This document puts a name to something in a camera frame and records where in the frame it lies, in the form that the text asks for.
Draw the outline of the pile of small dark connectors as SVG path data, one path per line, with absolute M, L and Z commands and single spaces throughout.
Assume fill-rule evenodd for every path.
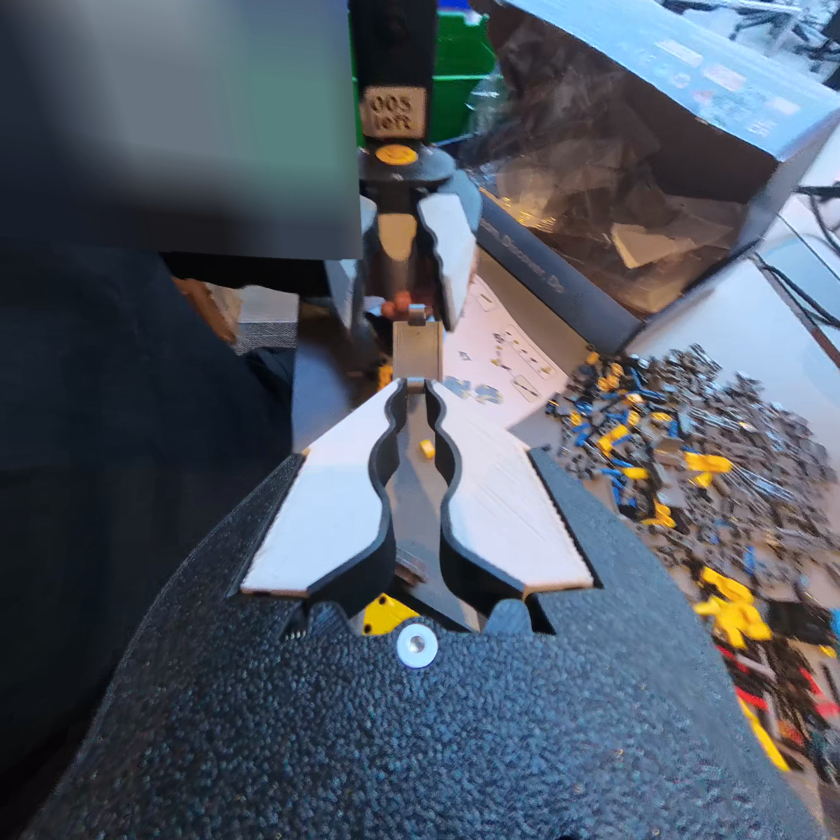
M 673 573 L 709 568 L 765 594 L 803 595 L 816 570 L 838 585 L 829 454 L 759 381 L 720 373 L 696 343 L 662 358 L 591 350 L 544 404 L 552 454 Z

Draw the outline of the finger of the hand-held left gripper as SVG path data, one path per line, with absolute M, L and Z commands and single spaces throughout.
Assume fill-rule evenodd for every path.
M 323 262 L 332 307 L 347 332 L 361 330 L 371 262 L 379 245 L 377 207 L 366 196 L 360 196 L 360 222 L 362 256 Z
M 457 329 L 474 274 L 476 236 L 455 194 L 435 193 L 416 205 L 423 245 L 432 261 L 437 314 L 447 332 Z

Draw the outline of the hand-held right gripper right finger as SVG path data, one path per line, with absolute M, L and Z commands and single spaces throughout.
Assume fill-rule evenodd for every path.
M 530 597 L 595 587 L 519 438 L 437 381 L 425 382 L 440 503 L 439 565 L 457 597 Z

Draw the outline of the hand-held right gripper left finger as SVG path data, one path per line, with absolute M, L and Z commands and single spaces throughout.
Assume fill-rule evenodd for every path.
M 247 595 L 374 599 L 392 582 L 386 486 L 400 464 L 406 381 L 395 380 L 313 441 L 241 583 Z

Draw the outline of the crumpled plastic bag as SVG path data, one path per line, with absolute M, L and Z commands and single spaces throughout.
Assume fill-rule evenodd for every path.
M 632 103 L 626 69 L 530 15 L 493 37 L 458 157 L 497 205 L 638 316 L 728 259 L 744 204 L 655 173 L 665 136 Z

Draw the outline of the dark cardboard box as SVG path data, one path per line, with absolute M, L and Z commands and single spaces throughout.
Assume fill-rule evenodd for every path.
M 757 246 L 838 128 L 838 94 L 657 2 L 487 2 L 487 33 L 523 15 L 556 27 L 631 76 L 632 103 L 653 117 L 666 152 L 656 174 L 689 194 L 741 202 L 727 260 L 657 313 L 638 316 L 595 287 L 484 193 L 482 248 L 599 350 L 621 349 Z

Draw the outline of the grey desk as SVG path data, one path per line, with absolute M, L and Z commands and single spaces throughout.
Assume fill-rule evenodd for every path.
M 487 254 L 480 258 L 478 276 L 562 371 L 570 373 L 583 362 L 582 337 Z M 351 351 L 343 325 L 333 317 L 330 306 L 321 300 L 300 298 L 292 399 L 294 449 L 303 450 L 370 395 L 374 384 L 362 374 L 348 373 Z M 833 437 L 838 405 L 820 396 L 808 397 L 797 405 L 788 394 L 769 393 L 762 384 L 772 401 L 807 420 L 814 437 L 826 447 L 833 467 L 838 469 L 838 440 Z

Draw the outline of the instruction booklet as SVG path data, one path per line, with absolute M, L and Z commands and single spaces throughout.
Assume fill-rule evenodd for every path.
M 474 276 L 456 329 L 444 332 L 443 386 L 511 428 L 544 408 L 568 378 Z

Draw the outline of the green storage bin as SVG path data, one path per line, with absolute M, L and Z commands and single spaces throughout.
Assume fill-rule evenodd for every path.
M 465 135 L 467 101 L 496 65 L 487 17 L 466 2 L 348 2 L 359 146 L 380 118 L 408 139 Z

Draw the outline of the grey curved brick panel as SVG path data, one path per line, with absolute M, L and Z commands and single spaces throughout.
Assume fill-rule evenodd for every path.
M 393 324 L 393 376 L 404 380 L 408 394 L 421 394 L 426 382 L 443 380 L 444 325 L 419 303 L 409 305 L 407 319 Z

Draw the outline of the pile of yellow brick beams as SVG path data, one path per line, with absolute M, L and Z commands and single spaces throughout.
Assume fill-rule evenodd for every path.
M 809 594 L 765 599 L 706 565 L 690 573 L 692 606 L 723 660 L 749 728 L 778 770 L 838 788 L 837 613 Z

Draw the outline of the person's left hand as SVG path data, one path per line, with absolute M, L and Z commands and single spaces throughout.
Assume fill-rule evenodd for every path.
M 381 315 L 391 321 L 407 321 L 412 317 L 412 307 L 422 308 L 426 320 L 435 319 L 434 294 L 419 289 L 401 290 L 381 305 Z

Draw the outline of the yellow black brick vehicle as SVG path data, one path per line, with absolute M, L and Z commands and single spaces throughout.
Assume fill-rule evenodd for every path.
M 394 592 L 412 595 L 414 587 L 427 583 L 425 565 L 414 554 L 396 549 L 395 579 L 392 588 L 369 603 L 362 615 L 362 635 L 366 637 L 390 634 L 400 625 L 420 617 L 408 603 L 394 597 Z

